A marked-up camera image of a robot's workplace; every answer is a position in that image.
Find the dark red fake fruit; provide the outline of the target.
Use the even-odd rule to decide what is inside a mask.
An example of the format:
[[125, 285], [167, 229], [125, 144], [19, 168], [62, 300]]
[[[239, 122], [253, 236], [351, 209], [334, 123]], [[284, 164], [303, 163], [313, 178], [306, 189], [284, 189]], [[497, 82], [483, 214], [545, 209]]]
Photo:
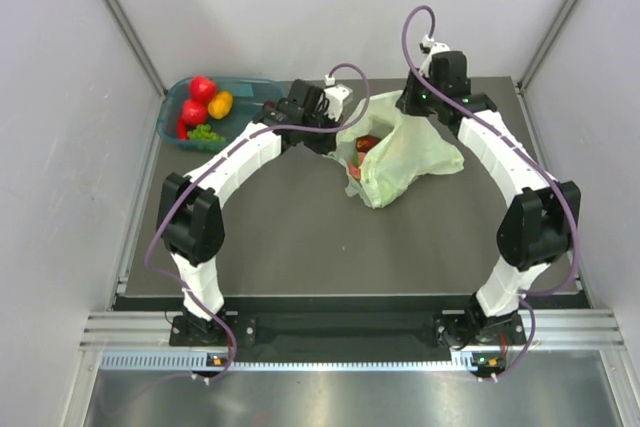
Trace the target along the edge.
[[359, 153], [368, 153], [373, 149], [381, 139], [373, 135], [365, 135], [358, 137], [355, 141], [356, 151]]

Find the pink fake peach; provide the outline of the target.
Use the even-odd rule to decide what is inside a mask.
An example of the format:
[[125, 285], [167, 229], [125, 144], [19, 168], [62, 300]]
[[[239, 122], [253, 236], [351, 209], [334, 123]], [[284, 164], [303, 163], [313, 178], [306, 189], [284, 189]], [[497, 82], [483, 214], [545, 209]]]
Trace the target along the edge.
[[348, 166], [349, 175], [356, 180], [360, 180], [361, 179], [360, 158], [358, 156], [352, 157], [348, 161], [347, 166]]

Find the light green plastic bag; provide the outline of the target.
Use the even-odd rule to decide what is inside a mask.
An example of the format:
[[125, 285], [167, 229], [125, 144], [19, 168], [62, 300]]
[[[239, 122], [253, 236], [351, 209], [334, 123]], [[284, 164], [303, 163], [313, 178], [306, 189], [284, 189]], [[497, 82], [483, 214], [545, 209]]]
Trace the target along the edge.
[[[369, 208], [384, 208], [423, 175], [452, 175], [464, 169], [459, 149], [445, 141], [425, 117], [408, 116], [396, 107], [399, 90], [370, 98], [357, 123], [336, 135], [336, 150], [329, 158], [347, 173], [348, 196], [359, 196]], [[355, 148], [358, 137], [373, 135], [381, 141], [368, 153]], [[360, 158], [361, 179], [349, 175], [348, 161]]]

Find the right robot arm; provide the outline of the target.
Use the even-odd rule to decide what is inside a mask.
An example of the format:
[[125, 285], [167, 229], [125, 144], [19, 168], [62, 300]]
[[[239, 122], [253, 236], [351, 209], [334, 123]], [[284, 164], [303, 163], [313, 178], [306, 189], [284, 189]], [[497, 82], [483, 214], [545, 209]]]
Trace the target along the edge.
[[488, 280], [471, 296], [461, 319], [444, 327], [441, 341], [461, 350], [495, 341], [516, 319], [534, 281], [573, 246], [581, 192], [540, 168], [510, 132], [495, 103], [474, 94], [467, 58], [443, 43], [422, 50], [396, 103], [414, 117], [435, 116], [480, 161], [507, 210], [496, 233], [499, 257]]

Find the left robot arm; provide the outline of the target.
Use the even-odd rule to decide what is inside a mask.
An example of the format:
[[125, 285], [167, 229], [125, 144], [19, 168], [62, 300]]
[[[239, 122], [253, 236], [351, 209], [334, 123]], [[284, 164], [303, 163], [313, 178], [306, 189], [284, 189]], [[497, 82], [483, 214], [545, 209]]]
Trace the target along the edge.
[[351, 98], [350, 88], [332, 80], [323, 88], [296, 80], [286, 97], [265, 103], [237, 138], [210, 161], [164, 180], [157, 228], [178, 269], [184, 294], [182, 312], [172, 322], [171, 345], [231, 342], [216, 267], [225, 239], [222, 209], [245, 181], [288, 148], [302, 144], [317, 154], [332, 152], [335, 130]]

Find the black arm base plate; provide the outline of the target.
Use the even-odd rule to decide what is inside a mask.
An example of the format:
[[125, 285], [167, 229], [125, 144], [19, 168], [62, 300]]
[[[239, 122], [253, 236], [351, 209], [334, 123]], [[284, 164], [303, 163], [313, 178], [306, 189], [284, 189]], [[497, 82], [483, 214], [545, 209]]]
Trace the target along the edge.
[[386, 312], [250, 312], [228, 311], [221, 315], [241, 348], [266, 345], [281, 336], [294, 339], [366, 339], [404, 335], [428, 347], [466, 345], [509, 346], [525, 342], [521, 317], [482, 331], [474, 331], [465, 315], [431, 311]]

